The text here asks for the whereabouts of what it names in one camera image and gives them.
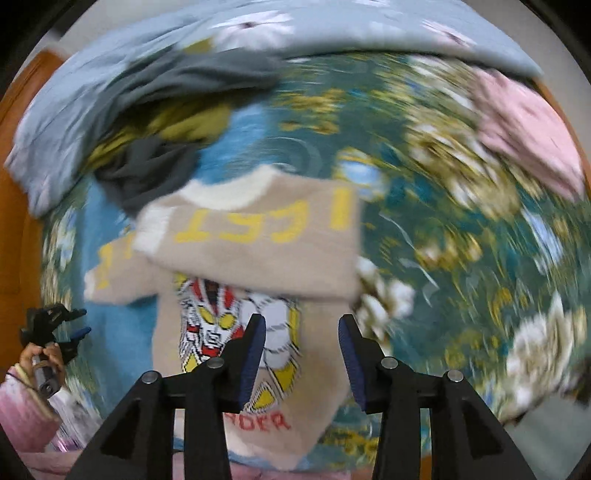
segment metal screw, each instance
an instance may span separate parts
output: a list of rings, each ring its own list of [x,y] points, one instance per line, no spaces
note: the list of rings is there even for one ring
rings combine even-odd
[[[393,356],[386,356],[382,358],[380,362],[382,367],[387,368],[388,370],[393,370],[398,366],[398,360],[396,360]]]
[[[464,375],[459,370],[450,370],[449,372],[447,372],[447,377],[449,378],[449,380],[455,383],[459,383],[462,380],[464,380]]]
[[[214,356],[207,361],[207,366],[209,368],[221,368],[223,367],[223,358]]]
[[[149,372],[146,372],[142,375],[142,382],[149,385],[150,383],[154,383],[156,380],[158,380],[158,377],[160,377],[158,372],[150,370]]]

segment light blue blanket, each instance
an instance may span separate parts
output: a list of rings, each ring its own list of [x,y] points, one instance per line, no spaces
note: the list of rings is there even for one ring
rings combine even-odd
[[[539,67],[460,0],[200,1],[95,41],[68,59],[25,113],[5,166],[39,217],[75,184],[83,133],[99,94],[137,61],[212,37],[217,50],[246,47],[283,57],[352,50],[415,51],[478,61],[525,77]]]

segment pink sleeve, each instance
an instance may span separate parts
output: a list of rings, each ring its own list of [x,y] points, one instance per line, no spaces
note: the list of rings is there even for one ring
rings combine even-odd
[[[12,367],[11,375],[22,379]],[[60,426],[60,419],[37,393],[7,375],[0,384],[0,424],[19,452],[43,452]]]

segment bed sheet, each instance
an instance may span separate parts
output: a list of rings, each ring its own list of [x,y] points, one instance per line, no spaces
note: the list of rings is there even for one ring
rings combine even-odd
[[[218,183],[260,163],[359,186],[362,327],[416,371],[461,370],[502,420],[552,392],[589,391],[588,200],[565,202],[476,141],[472,69],[459,60],[367,53],[292,60],[282,84],[232,115],[195,177]],[[69,383],[108,415],[151,368],[156,299],[125,307],[83,301],[101,245],[133,228],[91,176],[45,221],[42,295],[88,309],[93,328]],[[399,318],[376,321],[382,286]],[[376,455],[379,416],[348,399],[301,470],[349,469]],[[428,418],[423,449],[430,448]],[[265,467],[253,459],[234,460]]]

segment pink clothing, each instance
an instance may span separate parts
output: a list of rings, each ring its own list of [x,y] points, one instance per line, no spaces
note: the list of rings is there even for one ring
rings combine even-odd
[[[18,366],[10,373],[29,380]],[[0,424],[35,480],[64,480],[80,452],[44,452],[60,420],[33,390],[7,375],[0,384]],[[291,473],[263,471],[231,463],[233,480],[350,480],[350,472]],[[173,479],[184,480],[183,454],[173,456]]]
[[[571,201],[584,194],[581,158],[560,116],[541,95],[496,70],[475,70],[478,138],[550,190]]]

